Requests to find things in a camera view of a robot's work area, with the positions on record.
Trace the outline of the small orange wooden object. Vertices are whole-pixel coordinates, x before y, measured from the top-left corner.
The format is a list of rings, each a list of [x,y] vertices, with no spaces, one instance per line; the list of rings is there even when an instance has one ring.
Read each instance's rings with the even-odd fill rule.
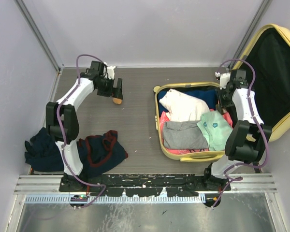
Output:
[[[122,100],[118,98],[113,98],[113,103],[120,105],[122,103]]]

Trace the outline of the blue shirt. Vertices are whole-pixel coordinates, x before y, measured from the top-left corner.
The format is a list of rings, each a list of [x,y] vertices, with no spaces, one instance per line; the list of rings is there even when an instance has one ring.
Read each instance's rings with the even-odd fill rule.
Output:
[[[162,99],[166,95],[167,91],[162,90],[158,93],[157,100],[158,100],[158,110],[159,115],[161,115],[163,112],[168,112],[168,110],[159,103],[159,100]],[[216,104],[218,103],[216,91],[214,89],[212,90],[189,90],[189,91],[181,91],[181,93],[185,93],[189,96],[196,97],[198,99],[201,99],[205,101],[207,106],[210,110],[215,110]]]

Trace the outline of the green tissue packet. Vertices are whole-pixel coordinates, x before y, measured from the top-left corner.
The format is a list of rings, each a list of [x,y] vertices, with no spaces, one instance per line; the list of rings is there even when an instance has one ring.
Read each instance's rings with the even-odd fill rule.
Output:
[[[232,127],[218,111],[211,111],[201,115],[197,126],[208,143],[210,151],[225,150],[227,139]]]

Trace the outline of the white cloth garment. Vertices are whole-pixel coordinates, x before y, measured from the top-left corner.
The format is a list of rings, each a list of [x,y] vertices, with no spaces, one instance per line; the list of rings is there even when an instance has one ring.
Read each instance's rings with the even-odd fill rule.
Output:
[[[168,90],[159,103],[168,110],[167,117],[174,122],[199,121],[203,114],[210,112],[205,101],[175,89]]]

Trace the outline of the grey shirt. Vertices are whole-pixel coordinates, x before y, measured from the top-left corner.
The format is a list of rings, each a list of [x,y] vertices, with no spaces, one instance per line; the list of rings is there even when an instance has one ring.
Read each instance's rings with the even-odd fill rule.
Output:
[[[199,121],[166,121],[163,125],[163,144],[169,149],[207,149],[208,143],[197,126]]]

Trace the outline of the pink patterned shirt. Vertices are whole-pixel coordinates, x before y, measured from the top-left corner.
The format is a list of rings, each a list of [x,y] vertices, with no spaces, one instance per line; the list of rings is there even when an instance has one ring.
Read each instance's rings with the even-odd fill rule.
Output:
[[[209,150],[198,121],[173,122],[167,112],[162,112],[159,121],[161,144],[169,153],[180,156]]]

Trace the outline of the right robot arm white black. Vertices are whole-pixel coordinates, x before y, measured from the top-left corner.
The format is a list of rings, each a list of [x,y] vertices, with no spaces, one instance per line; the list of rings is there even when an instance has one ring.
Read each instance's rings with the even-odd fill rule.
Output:
[[[230,114],[233,130],[223,146],[225,154],[204,170],[202,184],[207,190],[224,188],[228,175],[238,167],[258,162],[268,148],[272,134],[271,126],[266,126],[259,115],[253,83],[247,81],[246,71],[235,69],[218,78],[216,108],[219,112],[226,110]]]

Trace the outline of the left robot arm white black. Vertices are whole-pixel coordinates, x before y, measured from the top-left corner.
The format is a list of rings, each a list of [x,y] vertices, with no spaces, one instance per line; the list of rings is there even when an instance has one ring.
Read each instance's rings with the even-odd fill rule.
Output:
[[[83,191],[90,186],[77,149],[77,110],[94,91],[99,96],[123,99],[122,79],[115,79],[116,68],[102,61],[92,61],[85,72],[77,73],[75,83],[63,97],[46,105],[46,129],[55,140],[64,164],[64,176],[61,179],[63,187]]]

